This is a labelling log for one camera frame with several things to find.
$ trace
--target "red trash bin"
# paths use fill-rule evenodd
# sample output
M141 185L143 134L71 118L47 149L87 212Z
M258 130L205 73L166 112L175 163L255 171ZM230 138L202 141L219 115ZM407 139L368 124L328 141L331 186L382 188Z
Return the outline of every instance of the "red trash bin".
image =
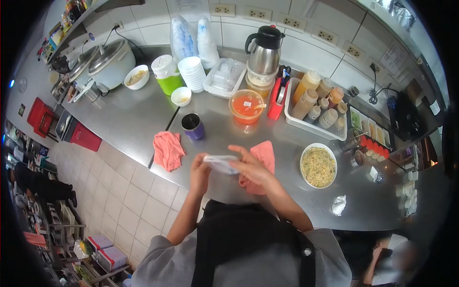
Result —
M70 142L96 152L102 143L102 139L78 122Z

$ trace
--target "plastic bag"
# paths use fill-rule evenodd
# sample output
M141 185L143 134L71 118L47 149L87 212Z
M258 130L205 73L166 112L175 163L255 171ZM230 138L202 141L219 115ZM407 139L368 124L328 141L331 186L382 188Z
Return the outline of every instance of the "plastic bag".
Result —
M176 63L188 57L198 56L196 34L190 32L188 22L180 15L175 15L171 19L170 44Z
M204 69L212 69L220 58L217 44L212 37L209 19L203 16L198 22L198 51Z
M239 173L237 169L232 168L229 164L230 160L239 160L238 157L206 155L202 160L208 163L212 169L222 174L233 175Z

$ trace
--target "white plastic basket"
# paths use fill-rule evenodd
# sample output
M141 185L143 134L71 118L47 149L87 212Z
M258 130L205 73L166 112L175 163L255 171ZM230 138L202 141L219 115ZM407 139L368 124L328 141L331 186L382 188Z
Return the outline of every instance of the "white plastic basket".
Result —
M287 88L287 98L285 99L285 108L284 108L285 121L288 124L291 124L292 126L295 126L303 130L307 130L308 132L321 136L325 139L345 141L347 138L347 117L344 117L344 128L333 134L325 129L322 129L313 124L306 123L290 115L290 113L293 111L293 106L294 106L293 101L291 101L291 98L293 96L293 93L297 89L298 84L300 84L300 82L301 82L300 79L290 78L290 82Z

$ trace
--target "storage box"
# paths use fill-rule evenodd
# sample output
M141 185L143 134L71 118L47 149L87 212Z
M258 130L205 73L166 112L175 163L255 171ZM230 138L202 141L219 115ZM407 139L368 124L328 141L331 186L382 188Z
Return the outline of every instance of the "storage box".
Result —
M106 271L111 272L128 263L128 257L116 246L97 251L97 263Z
M111 242L110 239L103 234L88 236L88 241L91 244L92 251L94 253L97 253L98 250L113 246L113 242Z

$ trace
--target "black lid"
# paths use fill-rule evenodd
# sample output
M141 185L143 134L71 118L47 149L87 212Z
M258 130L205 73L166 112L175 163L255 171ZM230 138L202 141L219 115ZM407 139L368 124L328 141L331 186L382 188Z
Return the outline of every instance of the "black lid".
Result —
M280 40L283 37L285 35L276 29L276 27L261 26L258 29L258 37L255 39L255 43L266 49L278 49L280 48Z

